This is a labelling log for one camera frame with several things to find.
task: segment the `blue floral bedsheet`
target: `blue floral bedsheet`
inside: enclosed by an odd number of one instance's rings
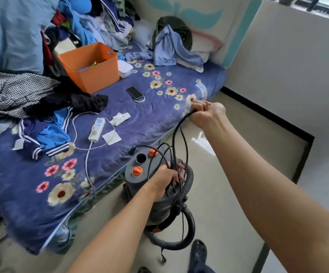
[[[77,140],[67,152],[36,161],[12,148],[18,126],[0,135],[0,211],[10,237],[32,254],[44,243],[66,215],[91,193],[85,177],[85,150],[97,117],[112,119],[118,112],[130,118],[116,131],[122,140],[111,146],[91,150],[88,173],[95,187],[102,187],[129,161],[128,150],[138,144],[152,144],[173,128],[189,110],[194,99],[208,99],[225,83],[225,70],[211,62],[204,72],[180,65],[155,67],[150,61],[131,61],[132,74],[98,93],[109,96],[100,115],[83,114],[75,120]],[[134,86],[145,96],[136,103],[125,91]],[[113,128],[106,123],[102,134]],[[67,133],[75,137],[72,122]],[[101,138],[93,147],[104,144]]]

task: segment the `beige floor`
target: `beige floor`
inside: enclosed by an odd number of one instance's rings
[[[213,101],[225,104],[228,117],[243,137],[267,161],[292,177],[305,146],[303,140],[222,93],[218,93]],[[202,131],[187,122],[184,133],[189,146],[189,165],[195,175],[187,204],[195,218],[196,238],[207,245],[207,264],[216,272],[250,273],[263,241],[244,216]],[[180,136],[176,154],[185,158]],[[85,215],[76,241],[65,256],[43,253],[35,257],[10,239],[3,241],[0,244],[0,258],[3,260],[0,272],[63,273],[102,226],[122,208],[121,190],[121,187],[114,190]],[[176,241],[180,240],[181,232],[181,218],[177,217],[159,236]],[[186,272],[189,250],[189,247],[178,252],[165,250],[167,263],[162,266],[159,264],[160,249],[142,238],[132,272],[136,273],[140,266],[149,267],[153,273]]]

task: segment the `pants leg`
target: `pants leg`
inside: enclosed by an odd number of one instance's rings
[[[209,266],[201,261],[196,261],[196,263],[189,268],[188,273],[215,273]]]

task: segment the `mattress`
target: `mattress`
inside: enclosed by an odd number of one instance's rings
[[[139,51],[137,46],[130,48],[128,51]],[[99,115],[87,113],[75,119],[75,146],[87,149],[96,118],[111,120],[118,112],[130,114],[116,127],[120,142],[90,151],[88,174],[98,189],[125,167],[132,146],[156,142],[188,112],[194,99],[210,98],[225,83],[225,70],[211,62],[204,65],[203,73],[180,65],[155,67],[146,60],[130,63],[134,68],[129,77],[97,92],[109,96],[105,110]],[[125,91],[131,86],[145,96],[144,102],[136,103]],[[86,151],[75,149],[71,143],[67,152],[38,161],[28,159],[12,150],[18,126],[5,124],[5,131],[0,134],[0,211],[8,235],[37,255],[57,227],[91,193],[84,169]],[[106,123],[102,134],[111,130],[113,127]],[[67,133],[72,141],[72,118]],[[104,143],[101,138],[93,147]]]

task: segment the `hand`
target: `hand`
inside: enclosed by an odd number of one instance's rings
[[[166,187],[172,179],[178,181],[178,172],[174,169],[168,169],[166,165],[162,165],[144,185],[154,193],[154,202],[157,202],[164,196]]]
[[[221,103],[211,103],[205,100],[194,100],[190,112],[196,109],[189,119],[197,127],[204,129],[213,119],[226,116],[226,109]]]

